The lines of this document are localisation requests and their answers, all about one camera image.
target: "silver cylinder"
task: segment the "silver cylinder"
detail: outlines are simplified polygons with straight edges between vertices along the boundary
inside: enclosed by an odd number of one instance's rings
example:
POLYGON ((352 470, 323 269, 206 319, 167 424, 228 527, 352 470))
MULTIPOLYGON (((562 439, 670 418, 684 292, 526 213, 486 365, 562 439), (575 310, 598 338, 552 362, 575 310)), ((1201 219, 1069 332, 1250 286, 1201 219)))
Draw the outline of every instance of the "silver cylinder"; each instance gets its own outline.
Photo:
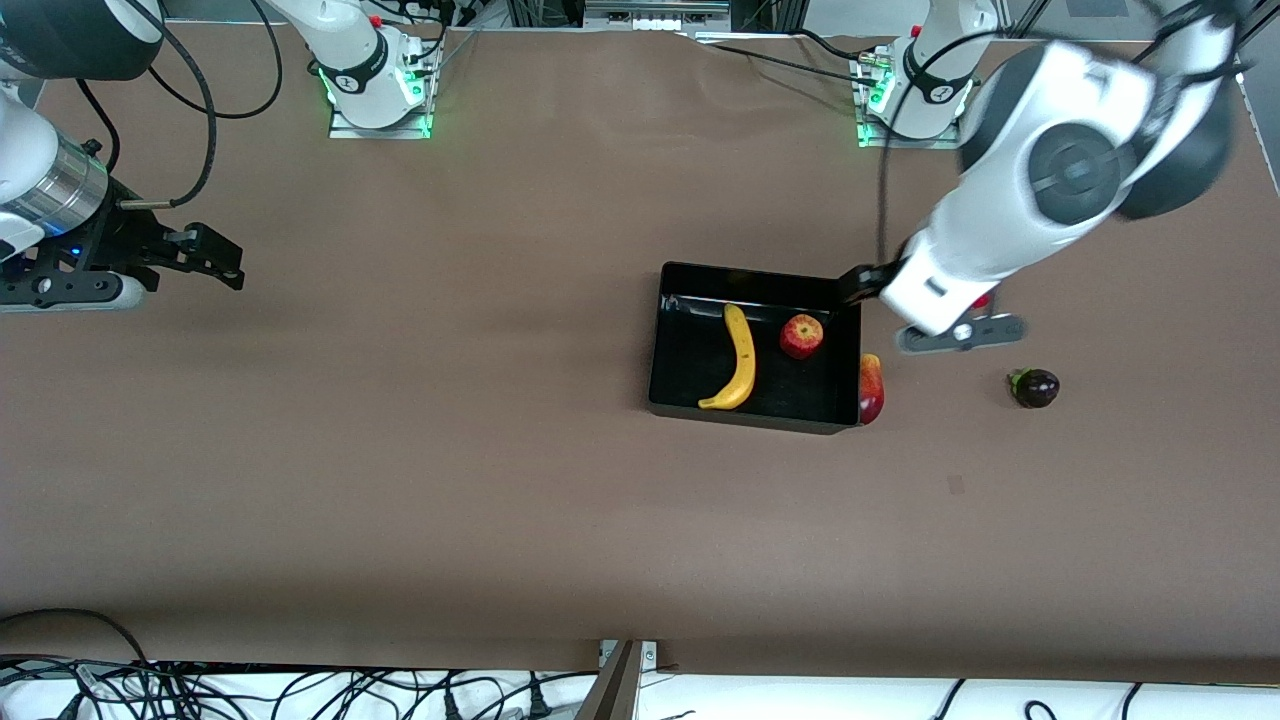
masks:
POLYGON ((45 178, 0 210, 40 225, 46 237, 59 236, 97 213, 108 184, 106 168, 59 133, 58 154, 45 178))

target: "apple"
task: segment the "apple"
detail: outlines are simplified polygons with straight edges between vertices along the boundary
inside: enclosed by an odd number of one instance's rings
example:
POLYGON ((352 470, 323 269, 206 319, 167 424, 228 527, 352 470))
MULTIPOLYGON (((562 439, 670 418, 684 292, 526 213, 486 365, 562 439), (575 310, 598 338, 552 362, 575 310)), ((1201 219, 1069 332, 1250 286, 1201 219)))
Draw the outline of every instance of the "apple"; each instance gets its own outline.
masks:
POLYGON ((879 357, 870 352, 863 354, 861 379, 858 383, 858 406, 861 411, 858 419, 864 425, 872 424, 884 409, 884 375, 881 373, 879 357))
POLYGON ((804 360, 822 345, 822 323, 809 315, 796 315, 782 325, 778 343, 782 345, 782 352, 804 360))

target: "white surface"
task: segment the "white surface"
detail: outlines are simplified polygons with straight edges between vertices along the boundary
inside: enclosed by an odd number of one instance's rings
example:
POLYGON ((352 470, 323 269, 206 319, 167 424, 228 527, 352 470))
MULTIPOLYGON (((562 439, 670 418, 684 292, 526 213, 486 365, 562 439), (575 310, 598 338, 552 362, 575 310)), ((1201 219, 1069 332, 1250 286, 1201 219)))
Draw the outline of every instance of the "white surface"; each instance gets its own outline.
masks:
MULTIPOLYGON (((524 671, 476 671, 460 679, 493 675, 504 688, 513 689, 527 682, 524 671)), ((398 682, 408 673, 393 675, 398 682)), ((440 673, 419 673, 420 682, 430 684, 440 673)), ((294 675, 210 676, 206 682, 224 692, 276 696, 294 675)), ((285 700, 279 720, 306 720, 325 701, 338 693, 348 675, 328 680, 324 685, 285 700)), ((544 696, 553 707, 580 702, 586 697, 593 678, 575 678, 544 685, 544 696)), ((303 680, 307 687, 316 679, 303 680)), ((753 678, 710 675, 654 675, 641 679, 637 720, 664 720, 690 710, 691 720, 927 720, 933 717, 952 680, 910 679, 844 679, 844 678, 753 678)), ((31 680, 0 689, 0 716, 5 720, 46 720, 54 717, 74 693, 70 680, 31 680)), ((1047 703, 1061 720, 1116 720, 1120 703, 1128 692, 1126 683, 1055 683, 1020 680, 970 680, 956 696, 947 720, 1023 720, 1023 706, 1029 700, 1047 703)), ((379 688, 376 692, 408 708, 410 691, 379 688)), ((110 696, 109 692, 100 694, 110 696)), ((488 706, 497 697, 489 683, 475 683, 456 691, 454 697, 465 720, 488 706)), ((443 693, 433 693, 416 712, 419 720, 443 717, 443 693)), ((241 701, 251 720, 270 717, 270 703, 241 701)), ((93 717, 84 703, 82 720, 93 717)), ((529 697, 508 703, 529 708, 529 697)), ((321 719, 333 717, 332 706, 321 719)), ((129 717, 123 710, 113 719, 129 717)), ((349 720, 394 720, 394 711, 385 702, 362 696, 349 712, 349 720)), ((1143 685, 1130 707, 1130 720, 1276 720, 1280 717, 1280 691, 1270 688, 1143 685)))

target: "metal bracket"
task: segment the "metal bracket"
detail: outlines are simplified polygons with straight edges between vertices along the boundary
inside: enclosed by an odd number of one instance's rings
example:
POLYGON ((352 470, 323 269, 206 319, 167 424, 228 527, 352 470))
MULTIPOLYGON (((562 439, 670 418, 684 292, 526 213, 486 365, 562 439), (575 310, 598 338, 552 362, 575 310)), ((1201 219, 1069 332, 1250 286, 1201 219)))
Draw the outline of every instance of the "metal bracket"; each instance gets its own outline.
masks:
POLYGON ((950 331, 927 336, 915 328, 897 332, 897 348, 908 355, 929 352, 964 352, 978 347, 1011 345, 1027 334, 1027 323, 1018 315, 984 315, 960 318, 950 331))
POLYGON ((595 678, 575 720, 634 720, 640 674, 645 671, 646 664, 653 665, 650 669, 657 669, 658 644, 604 641, 600 643, 600 657, 605 660, 604 669, 595 678))
MULTIPOLYGON (((618 647, 618 641, 600 641, 600 667, 609 661, 613 650, 618 647)), ((640 671, 653 673, 658 669, 658 643, 655 641, 640 642, 640 671)))

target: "black cable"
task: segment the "black cable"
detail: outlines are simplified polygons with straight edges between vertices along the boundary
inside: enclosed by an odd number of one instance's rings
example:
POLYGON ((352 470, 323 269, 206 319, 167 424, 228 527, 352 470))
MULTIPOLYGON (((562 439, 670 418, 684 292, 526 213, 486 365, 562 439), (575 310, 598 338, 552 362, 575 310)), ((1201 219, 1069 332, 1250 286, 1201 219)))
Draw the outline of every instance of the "black cable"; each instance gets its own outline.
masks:
POLYGON ((292 680, 288 685, 285 685, 285 689, 283 692, 280 692, 280 694, 278 694, 275 697, 262 697, 262 696, 238 694, 238 693, 216 693, 215 694, 215 693, 198 693, 198 692, 193 693, 192 697, 195 697, 197 700, 220 700, 220 701, 224 701, 224 702, 228 701, 228 700, 230 700, 230 701, 250 701, 250 702, 279 702, 279 701, 282 701, 284 698, 293 697, 293 696, 297 696, 297 694, 302 694, 302 693, 308 692, 308 691, 314 691, 314 689, 319 688, 320 685, 328 683, 329 680, 334 679, 338 674, 337 673, 330 673, 329 675, 326 675, 324 678, 320 678, 320 680, 317 680, 315 683, 311 683, 310 685, 306 685, 306 687, 302 687, 302 688, 297 688, 297 689, 291 689, 297 683, 300 683, 302 680, 306 680, 307 678, 315 678, 316 675, 320 675, 320 673, 303 673, 302 675, 300 675, 298 678, 296 678, 294 680, 292 680))
POLYGON ((840 58, 842 60, 856 60, 858 59, 858 53, 846 53, 846 51, 841 50, 840 47, 836 47, 835 45, 827 42, 827 38, 823 37, 823 36, 820 36, 820 35, 818 35, 817 32, 800 28, 800 29, 794 29, 794 31, 788 32, 787 35, 799 36, 799 37, 808 37, 809 40, 817 42, 819 47, 822 47, 827 53, 831 53, 832 55, 835 55, 835 56, 837 56, 837 58, 840 58))
MULTIPOLYGON (((266 99, 265 102, 247 113, 215 113, 219 118, 224 120, 247 120, 250 118, 256 118, 262 113, 268 111, 271 105, 280 97, 280 88, 284 87, 284 58, 280 55, 280 41, 275 37, 275 28, 271 27, 270 18, 266 17, 266 10, 262 9, 262 4, 259 0, 248 0, 253 9, 257 10, 257 17, 262 19, 262 27, 266 28, 266 36, 271 40, 271 53, 275 55, 275 88, 271 90, 271 96, 266 99)), ((191 100, 187 100, 180 92, 178 92, 173 86, 170 86, 160 73, 156 72, 155 67, 147 68, 147 73, 155 79, 165 92, 172 95, 174 100, 182 102, 183 105, 191 108, 192 110, 205 111, 204 108, 196 105, 191 100)))
POLYGON ((951 703, 956 700, 956 693, 960 692, 960 687, 964 685, 966 678, 960 678, 951 684, 951 689, 947 691, 947 697, 942 698, 942 707, 938 708, 938 714, 933 716, 933 720, 945 720, 947 712, 951 711, 951 703))
POLYGON ((1142 688, 1142 683, 1134 683, 1125 693, 1124 702, 1120 705, 1120 720, 1129 720, 1129 705, 1133 703, 1133 696, 1138 694, 1139 688, 1142 688))
POLYGON ((723 50, 726 53, 735 53, 737 55, 746 55, 748 58, 756 58, 759 60, 765 60, 765 61, 769 61, 769 63, 777 63, 780 65, 786 65, 788 68, 795 68, 797 70, 804 70, 806 73, 833 77, 833 78, 842 79, 842 81, 846 81, 846 82, 852 82, 852 83, 858 83, 858 85, 865 85, 868 87, 876 85, 876 81, 873 81, 872 78, 860 78, 860 77, 854 77, 854 76, 846 74, 846 73, 835 73, 835 72, 831 72, 831 70, 824 70, 822 68, 814 68, 814 67, 810 67, 810 65, 801 65, 800 63, 792 63, 791 60, 783 60, 782 58, 772 58, 769 55, 760 55, 759 53, 751 53, 750 50, 742 50, 741 47, 728 47, 727 45, 721 45, 719 42, 713 42, 713 44, 710 44, 710 46, 716 47, 717 50, 723 50))
POLYGON ((200 86, 200 96, 205 101, 205 117, 209 120, 207 138, 205 142, 205 164, 200 169, 200 177, 196 178, 196 183, 191 186, 184 195, 168 201, 170 208, 178 208, 179 205, 186 205, 200 195, 200 191, 205 190, 205 184, 209 183, 209 176, 214 172, 214 158, 218 155, 218 110, 214 109, 214 95, 209 91, 209 81, 205 79, 205 73, 200 72, 200 65, 196 64, 196 59, 191 56, 187 47, 183 46, 182 41, 174 37, 174 35, 165 27, 164 20, 151 14, 142 3, 138 0, 124 0, 131 8, 133 8, 138 14, 143 17, 151 27, 160 31, 165 41, 173 46, 174 51, 182 58, 182 61, 191 68, 191 74, 196 78, 196 85, 200 86))
POLYGON ((1023 706, 1023 717, 1025 720, 1036 720, 1036 717, 1032 716, 1032 710, 1036 710, 1037 707, 1043 710, 1044 714, 1048 715, 1048 720, 1057 720, 1057 715, 1053 715, 1053 708, 1051 708, 1050 706, 1044 705, 1038 700, 1028 701, 1027 705, 1023 706))
POLYGON ((438 680, 438 682, 436 682, 436 683, 435 683, 434 685, 431 685, 431 687, 426 688, 426 692, 425 692, 425 693, 422 693, 421 696, 419 696, 419 697, 417 697, 417 698, 416 698, 416 700, 413 701, 413 705, 411 705, 411 706, 408 707, 408 711, 406 711, 406 712, 404 712, 404 715, 402 715, 402 716, 401 716, 401 720, 412 720, 412 717, 413 717, 413 714, 415 714, 415 712, 417 712, 417 707, 419 707, 420 705, 422 705, 424 702, 426 702, 426 698, 431 697, 431 693, 434 693, 435 691, 439 691, 439 689, 442 689, 442 688, 447 687, 447 685, 449 684, 449 682, 451 682, 451 680, 452 680, 452 679, 453 679, 453 678, 454 678, 456 675, 461 675, 461 673, 460 673, 460 671, 457 671, 457 670, 449 670, 449 671, 448 671, 448 673, 447 673, 447 674, 444 675, 444 678, 442 678, 440 680, 438 680))
MULTIPOLYGON (((419 698, 422 694, 422 684, 417 682, 417 673, 416 671, 411 671, 410 673, 410 678, 413 678, 413 687, 412 688, 406 688, 406 689, 412 689, 413 691, 413 705, 408 708, 407 712, 402 714, 397 720, 410 720, 411 717, 413 717, 413 712, 417 710, 419 698)), ((401 685, 394 685, 393 684, 392 687, 401 687, 401 685)))
POLYGON ((133 716, 133 720, 146 720, 146 715, 143 712, 138 712, 138 710, 133 707, 133 705, 137 701, 125 697, 122 688, 116 688, 111 683, 102 683, 102 687, 105 687, 106 689, 111 691, 111 694, 114 694, 116 697, 116 700, 99 698, 100 701, 108 702, 108 703, 111 703, 111 705, 123 705, 124 708, 129 711, 129 715, 133 716))
MULTIPOLYGON (((1134 683, 1129 688, 1129 692, 1125 693, 1124 702, 1120 705, 1120 720, 1129 720, 1129 703, 1133 702, 1133 696, 1138 694, 1138 688, 1140 688, 1140 687, 1142 687, 1142 683, 1134 683)), ((1057 715, 1053 714, 1053 708, 1050 707, 1048 705, 1046 705, 1043 701, 1039 701, 1039 700, 1029 700, 1029 701, 1027 701, 1027 705, 1023 706, 1023 717, 1024 717, 1024 720, 1037 720, 1032 715, 1032 711, 1037 710, 1037 708, 1043 710, 1044 715, 1048 716, 1048 720, 1057 720, 1057 715)))
POLYGON ((314 714, 314 715, 311 715, 311 720, 320 720, 320 716, 321 716, 321 715, 324 715, 324 711, 325 711, 325 710, 329 710, 329 706, 330 706, 330 705, 333 705, 333 703, 338 702, 338 698, 340 698, 340 697, 343 697, 343 696, 348 694, 348 693, 351 692, 351 688, 352 688, 352 687, 353 687, 353 685, 355 685, 355 684, 356 684, 357 682, 358 682, 358 680, 357 680, 357 678, 356 678, 356 673, 352 673, 352 674, 351 674, 351 682, 349 682, 349 683, 347 683, 347 685, 346 685, 346 687, 343 687, 343 688, 342 688, 342 691, 339 691, 339 692, 338 692, 338 694, 335 694, 335 696, 333 696, 332 698, 329 698, 329 702, 325 702, 324 705, 321 705, 321 706, 320 706, 320 710, 316 710, 316 711, 315 711, 315 714, 314 714))
POLYGON ((888 126, 884 136, 884 147, 881 150, 879 156, 879 181, 876 193, 876 264, 883 265, 888 261, 888 156, 890 151, 893 149, 893 137, 897 135, 893 132, 893 126, 897 124, 897 118, 902 113, 902 108, 906 106, 906 97, 915 90, 915 79, 925 77, 924 73, 933 65, 934 61, 942 58, 942 55, 955 50, 956 47, 982 37, 992 37, 995 35, 1001 35, 1004 31, 988 29, 978 32, 974 35, 968 35, 960 40, 948 42, 942 50, 938 50, 929 58, 920 69, 915 73, 908 73, 906 87, 902 90, 902 99, 899 100, 897 106, 893 109, 893 115, 890 118, 888 126))
MULTIPOLYGON (((559 674, 559 675, 552 675, 550 678, 543 678, 541 680, 538 680, 538 683, 541 684, 541 685, 545 685, 547 683, 554 683, 557 680, 567 680, 570 678, 585 678, 588 675, 599 675, 599 673, 590 671, 590 670, 582 671, 582 673, 563 673, 563 674, 559 674)), ((489 706, 485 707, 484 710, 481 710, 480 712, 476 712, 471 717, 471 720, 481 720, 485 715, 488 715, 495 707, 503 707, 503 706, 506 706, 506 703, 507 703, 508 700, 512 700, 512 698, 515 698, 516 696, 518 696, 521 693, 529 692, 531 688, 532 688, 532 683, 522 685, 520 688, 516 688, 516 689, 511 691, 509 693, 507 693, 507 694, 499 697, 498 700, 493 701, 492 703, 489 703, 489 706)))
POLYGON ((120 133, 115 129, 115 123, 111 122, 110 115, 102 109, 102 104, 97 101, 93 91, 88 88, 88 83, 83 79, 77 79, 76 87, 81 88, 81 95, 84 96, 84 100, 88 100, 90 108, 93 109, 93 114, 102 122, 106 135, 111 138, 111 155, 106 159, 106 172, 110 173, 115 169, 115 161, 120 159, 120 133))
MULTIPOLYGON (((137 712, 133 710, 132 703, 133 702, 141 702, 143 706, 146 706, 151 711, 151 719, 148 719, 148 720, 155 720, 156 716, 165 715, 166 712, 165 712, 164 705, 166 702, 173 706, 174 712, 172 715, 179 716, 182 720, 189 720, 191 717, 198 717, 201 711, 207 711, 207 712, 216 714, 219 716, 223 716, 225 720, 252 720, 248 716, 248 714, 246 714, 244 710, 236 703, 236 698, 237 697, 244 697, 244 698, 248 698, 248 700, 259 700, 259 701, 262 701, 262 702, 270 702, 271 701, 271 698, 264 698, 264 697, 230 696, 230 694, 227 694, 227 693, 221 692, 220 689, 218 689, 216 687, 210 685, 207 682, 204 680, 204 678, 200 678, 200 676, 191 678, 191 676, 184 675, 182 673, 177 673, 177 671, 173 671, 173 670, 166 670, 165 669, 166 665, 165 664, 160 664, 160 662, 151 664, 151 665, 124 665, 124 664, 111 662, 111 661, 106 661, 106 660, 90 660, 90 661, 69 660, 69 659, 63 660, 63 659, 56 659, 56 657, 51 657, 51 656, 20 656, 20 657, 23 657, 24 660, 29 660, 29 661, 46 662, 49 665, 54 665, 55 667, 60 669, 63 673, 67 673, 68 675, 72 675, 76 679, 79 678, 79 674, 77 673, 77 669, 81 667, 81 666, 115 667, 116 670, 114 670, 113 673, 109 673, 106 675, 102 675, 101 679, 106 680, 106 679, 119 678, 122 680, 122 687, 124 689, 128 689, 128 680, 131 679, 131 676, 137 676, 140 679, 140 683, 141 683, 141 693, 140 694, 142 697, 136 698, 136 700, 125 698, 120 693, 120 691, 118 691, 114 685, 111 685, 110 683, 105 683, 105 687, 108 687, 119 700, 118 701, 113 701, 110 698, 97 697, 96 694, 95 694, 95 698, 97 701, 100 701, 100 702, 125 705, 129 708, 129 711, 134 714, 136 717, 137 717, 137 712), (147 682, 147 679, 150 676, 155 676, 155 678, 160 679, 159 687, 160 687, 161 692, 159 694, 152 694, 151 693, 151 683, 147 682), (216 700, 219 702, 223 702, 227 706, 229 706, 229 708, 233 710, 236 712, 236 715, 232 716, 232 715, 229 715, 225 711, 220 711, 218 707, 214 707, 214 706, 207 705, 207 703, 201 703, 202 700, 216 700)), ((28 670, 27 673, 40 674, 40 673, 46 673, 46 671, 47 671, 47 669, 40 669, 40 670, 28 670)), ((314 676, 314 675, 316 675, 316 673, 303 674, 300 678, 297 678, 293 682, 291 682, 291 684, 285 687, 285 691, 282 692, 278 698, 275 698, 276 702, 283 701, 283 697, 285 697, 287 694, 296 694, 298 692, 305 692, 307 689, 312 689, 312 688, 317 687, 319 683, 308 685, 307 688, 302 688, 302 689, 294 691, 293 693, 289 692, 289 689, 294 684, 297 684, 298 682, 301 682, 301 680, 303 680, 303 679, 306 679, 308 676, 314 676)), ((13 678, 13 676, 4 678, 4 680, 0 680, 0 687, 10 684, 14 680, 15 680, 15 678, 13 678)))
MULTIPOLYGON (((325 682, 329 682, 329 680, 337 678, 338 675, 339 675, 339 673, 334 673, 333 675, 330 675, 329 678, 326 678, 325 682)), ((300 676, 294 678, 293 680, 291 680, 289 684, 284 685, 284 691, 280 693, 280 697, 276 698, 275 705, 271 706, 271 720, 276 720, 276 717, 280 714, 280 706, 284 703, 284 698, 289 697, 291 691, 293 689, 293 685, 301 683, 305 676, 306 675, 300 675, 300 676)))
MULTIPOLYGON (((49 610, 73 610, 73 609, 49 609, 49 610)), ((10 615, 8 618, 0 619, 0 624, 3 624, 5 621, 9 621, 10 619, 14 619, 14 618, 28 616, 28 615, 32 615, 32 614, 36 614, 36 612, 47 612, 47 611, 19 612, 18 615, 10 615)), ((44 660, 44 661, 47 662, 47 664, 50 664, 50 665, 61 666, 63 671, 67 673, 70 676, 72 680, 76 682, 77 693, 74 696, 72 696, 70 702, 68 702, 67 707, 63 708, 63 711, 58 715, 58 720, 76 720, 79 716, 79 712, 78 712, 79 705, 84 700, 88 700, 90 703, 93 706, 93 714, 97 716, 97 720, 104 720, 104 717, 102 717, 102 703, 100 702, 101 698, 99 698, 96 694, 93 694, 93 688, 91 688, 88 685, 88 683, 86 683, 84 679, 81 678, 79 673, 76 671, 76 667, 73 665, 70 665, 68 662, 63 662, 61 660, 44 660)))
POLYGON ((388 670, 388 671, 381 673, 381 675, 378 675, 376 673, 371 673, 371 674, 366 675, 365 676, 365 684, 364 684, 364 687, 361 687, 358 691, 352 692, 351 696, 347 697, 347 700, 343 701, 342 706, 334 714, 333 720, 346 720, 347 714, 351 712, 351 706, 362 694, 367 694, 370 697, 374 697, 376 700, 380 700, 380 701, 390 705, 396 710, 396 717, 399 717, 399 715, 401 715, 399 706, 396 705, 396 702, 392 701, 390 698, 384 697, 384 696, 381 696, 379 693, 375 693, 372 691, 374 685, 376 685, 379 682, 381 682, 381 679, 387 678, 387 675, 390 675, 390 674, 392 674, 392 671, 388 670))
POLYGON ((444 33, 445 33, 445 31, 448 31, 448 29, 449 29, 449 28, 447 28, 447 27, 444 27, 444 26, 440 26, 440 35, 438 35, 438 36, 435 37, 435 42, 433 42, 433 44, 431 44, 431 46, 430 46, 429 49, 426 49, 426 50, 422 50, 422 53, 420 53, 420 54, 417 54, 417 55, 413 55, 412 58, 410 58, 410 61, 411 61, 411 63, 416 63, 416 61, 419 61, 419 60, 422 60, 422 59, 425 59, 425 58, 430 58, 430 56, 431 56, 431 54, 434 54, 434 53, 435 53, 436 50, 439 50, 439 49, 440 49, 440 44, 442 44, 442 42, 444 42, 444 33))
POLYGON ((552 714, 552 708, 547 705, 547 697, 543 696, 543 684, 538 679, 538 673, 529 671, 529 720, 543 720, 552 714))
POLYGON ((133 653, 138 656, 138 660, 141 660, 142 662, 147 661, 147 653, 142 652, 142 646, 138 643, 138 639, 133 637, 133 633, 128 630, 128 628, 95 610, 83 610, 81 607, 41 607, 37 610, 27 610, 24 612, 14 612, 13 615, 5 615, 4 618, 0 618, 0 625, 8 625, 9 623, 14 623, 17 620, 23 620, 27 618, 47 618, 50 615, 90 618, 92 620, 97 620, 99 623, 110 626, 113 630, 115 630, 115 634, 124 638, 124 642, 129 643, 129 648, 132 648, 133 653))

